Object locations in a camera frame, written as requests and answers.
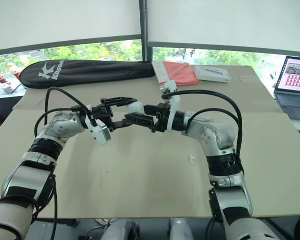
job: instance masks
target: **red cloth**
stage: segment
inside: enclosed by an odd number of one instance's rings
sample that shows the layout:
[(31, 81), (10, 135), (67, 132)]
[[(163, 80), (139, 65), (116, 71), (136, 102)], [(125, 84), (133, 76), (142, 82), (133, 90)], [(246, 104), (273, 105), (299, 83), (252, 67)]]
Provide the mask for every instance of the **red cloth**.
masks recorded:
[(199, 83), (188, 63), (163, 61), (163, 65), (169, 79), (174, 80), (176, 85), (194, 85)]

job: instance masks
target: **window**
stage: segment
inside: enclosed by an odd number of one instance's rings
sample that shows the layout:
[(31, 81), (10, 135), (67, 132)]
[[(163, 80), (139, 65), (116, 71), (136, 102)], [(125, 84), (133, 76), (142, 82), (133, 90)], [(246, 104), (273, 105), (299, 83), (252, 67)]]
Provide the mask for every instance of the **window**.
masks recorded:
[(192, 48), (154, 47), (153, 60), (186, 62), (198, 65), (243, 65), (251, 66), (262, 83), (271, 92), (272, 86), (278, 79), (282, 69), (285, 55), (204, 50)]
[[(51, 47), (31, 51), (0, 55), (0, 74), (4, 75), (6, 80), (11, 83), (11, 88), (15, 89), (20, 82), (9, 71), (7, 64), (14, 63), (20, 69), (30, 64), (53, 59), (70, 60), (103, 60), (103, 61), (141, 61), (142, 48), (141, 40), (111, 41), (90, 44), (80, 44), (71, 46)], [(19, 86), (15, 93), (25, 92), (23, 86)], [(0, 86), (0, 95), (7, 93)]]

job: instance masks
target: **black cable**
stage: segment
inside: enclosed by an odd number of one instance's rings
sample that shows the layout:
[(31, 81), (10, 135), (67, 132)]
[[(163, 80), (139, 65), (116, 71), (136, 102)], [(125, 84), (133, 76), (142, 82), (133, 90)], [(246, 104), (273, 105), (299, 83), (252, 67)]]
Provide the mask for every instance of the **black cable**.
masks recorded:
[(211, 218), (205, 228), (204, 240), (212, 240), (212, 232), (213, 232), (214, 225), (215, 225), (215, 220), (214, 220), (214, 218)]
[(86, 231), (86, 236), (88, 236), (89, 237), (89, 233), (91, 232), (91, 231), (93, 231), (93, 230), (96, 230), (96, 229), (101, 229), (101, 228), (104, 228), (105, 226), (95, 226), (95, 227), (93, 227), (93, 228), (91, 228), (91, 229), (89, 229), (88, 231)]
[[(44, 102), (44, 112), (48, 111), (48, 103), (49, 103), (49, 96), (50, 96), (50, 92), (52, 90), (56, 90), (59, 91), (61, 93), (63, 93), (64, 95), (68, 96), (70, 99), (72, 99), (73, 101), (75, 101), (77, 104), (79, 104), (85, 111), (85, 113), (87, 114), (89, 120), (91, 121), (91, 123), (93, 123), (94, 121), (91, 118), (91, 111), (86, 107), (86, 105), (84, 105), (82, 102), (80, 102), (77, 98), (75, 98), (74, 96), (72, 96), (71, 94), (69, 94), (68, 92), (66, 92), (63, 89), (57, 88), (57, 87), (49, 87), (49, 89), (46, 91), (46, 95), (45, 95), (45, 102)], [(47, 124), (47, 116), (44, 117), (44, 125)]]
[(38, 126), (39, 126), (39, 124), (40, 124), (40, 122), (41, 122), (41, 120), (44, 118), (44, 117), (47, 117), (47, 115), (49, 114), (49, 113), (52, 113), (52, 112), (57, 112), (57, 111), (71, 111), (71, 109), (70, 108), (55, 108), (55, 109), (51, 109), (51, 110), (49, 110), (49, 111), (46, 111), (44, 114), (42, 114), (39, 118), (38, 118), (38, 120), (36, 121), (36, 123), (35, 123), (35, 125), (34, 125), (34, 136), (36, 137), (37, 135), (38, 135)]
[(224, 114), (227, 114), (227, 115), (229, 115), (231, 118), (234, 119), (234, 121), (236, 122), (237, 125), (239, 125), (239, 120), (238, 120), (238, 118), (237, 118), (233, 113), (231, 113), (231, 112), (229, 112), (229, 111), (227, 111), (227, 110), (225, 110), (225, 109), (221, 109), (221, 108), (210, 108), (210, 109), (207, 108), (207, 109), (203, 109), (203, 110), (200, 110), (200, 111), (194, 113), (194, 114), (190, 117), (190, 119), (188, 120), (188, 124), (187, 124), (187, 126), (186, 126), (185, 133), (188, 132), (188, 129), (189, 129), (189, 126), (190, 126), (192, 120), (193, 120), (197, 115), (199, 115), (199, 114), (201, 114), (201, 113), (209, 112), (209, 111), (210, 111), (210, 112), (212, 112), (212, 111), (217, 112), (217, 111), (218, 111), (218, 112), (222, 112), (222, 113), (224, 113)]
[(29, 201), (30, 203), (33, 204), (33, 206), (35, 207), (36, 212), (32, 215), (32, 221), (31, 224), (36, 220), (38, 214), (39, 214), (39, 205), (37, 203), (37, 201), (35, 199), (33, 199), (32, 197), (29, 197), (27, 195), (24, 194), (9, 194), (7, 196), (3, 196), (0, 198), (0, 201), (5, 200), (5, 199), (17, 199), (17, 198), (22, 198), (25, 199), (27, 201)]
[(16, 86), (16, 88), (15, 88), (12, 92), (10, 92), (10, 94), (14, 93), (14, 91), (15, 91), (18, 87), (20, 87), (20, 86), (21, 86), (21, 84), (19, 84), (18, 86)]
[(171, 96), (175, 96), (175, 95), (185, 95), (185, 94), (206, 94), (206, 95), (212, 95), (212, 96), (216, 96), (219, 98), (222, 98), (224, 100), (226, 100), (229, 104), (232, 105), (232, 107), (234, 108), (237, 117), (238, 117), (238, 126), (239, 126), (239, 132), (238, 132), (238, 144), (237, 144), (237, 157), (238, 159), (240, 159), (240, 153), (241, 153), (241, 145), (242, 145), (242, 115), (241, 115), (241, 111), (239, 109), (239, 107), (236, 105), (236, 103), (230, 99), (228, 96), (221, 94), (219, 92), (216, 91), (209, 91), (209, 90), (201, 90), (201, 89), (194, 89), (194, 90), (182, 90), (182, 91), (174, 91), (174, 92), (168, 92), (168, 93), (164, 93), (162, 94), (162, 99), (168, 99)]
[(53, 180), (53, 188), (52, 188), (52, 191), (50, 193), (50, 196), (48, 198), (48, 200), (46, 201), (46, 203), (39, 208), (39, 213), (50, 203), (51, 199), (53, 198), (53, 195), (54, 195), (54, 189), (55, 189), (55, 179)]
[(53, 219), (53, 229), (52, 229), (52, 233), (51, 233), (51, 240), (54, 240), (57, 219), (58, 219), (58, 198), (56, 195), (56, 184), (55, 184), (55, 179), (54, 179), (54, 219)]

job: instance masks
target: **laptop screen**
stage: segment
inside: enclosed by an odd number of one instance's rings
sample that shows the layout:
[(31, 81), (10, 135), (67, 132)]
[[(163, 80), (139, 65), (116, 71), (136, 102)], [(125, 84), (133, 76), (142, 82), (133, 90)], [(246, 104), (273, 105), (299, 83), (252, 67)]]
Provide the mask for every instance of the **laptop screen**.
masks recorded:
[(300, 57), (286, 57), (275, 90), (300, 93)]

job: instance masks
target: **beige table surface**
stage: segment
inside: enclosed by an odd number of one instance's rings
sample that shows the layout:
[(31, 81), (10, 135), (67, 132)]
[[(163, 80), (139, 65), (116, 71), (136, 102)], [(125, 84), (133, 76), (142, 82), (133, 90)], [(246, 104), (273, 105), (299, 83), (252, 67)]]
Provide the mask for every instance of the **beige table surface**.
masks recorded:
[[(0, 127), (0, 186), (32, 144), (41, 113), (14, 110)], [(243, 113), (243, 126), (241, 158), (254, 215), (300, 215), (299, 133), (284, 113)], [(198, 142), (140, 126), (111, 136), (102, 147), (87, 131), (68, 141), (55, 171), (59, 218), (211, 216), (208, 166)], [(52, 216), (53, 203), (40, 213)]]
[[(200, 81), (198, 85), (179, 86), (178, 90), (206, 89), (214, 90), (232, 98), (242, 112), (278, 112), (281, 108), (273, 101), (272, 96), (261, 83), (250, 66), (223, 66), (232, 77), (230, 83)], [(98, 105), (100, 98), (131, 97), (143, 104), (156, 105), (162, 102), (161, 92), (156, 77), (140, 78), (123, 81), (100, 82), (63, 87), (84, 104)], [(25, 96), (14, 109), (42, 109), (46, 89), (27, 89)], [(183, 95), (180, 110), (201, 110), (219, 107), (233, 111), (232, 107), (224, 100), (208, 95)], [(50, 108), (63, 108), (73, 106), (74, 103), (59, 92), (52, 91), (50, 95)]]

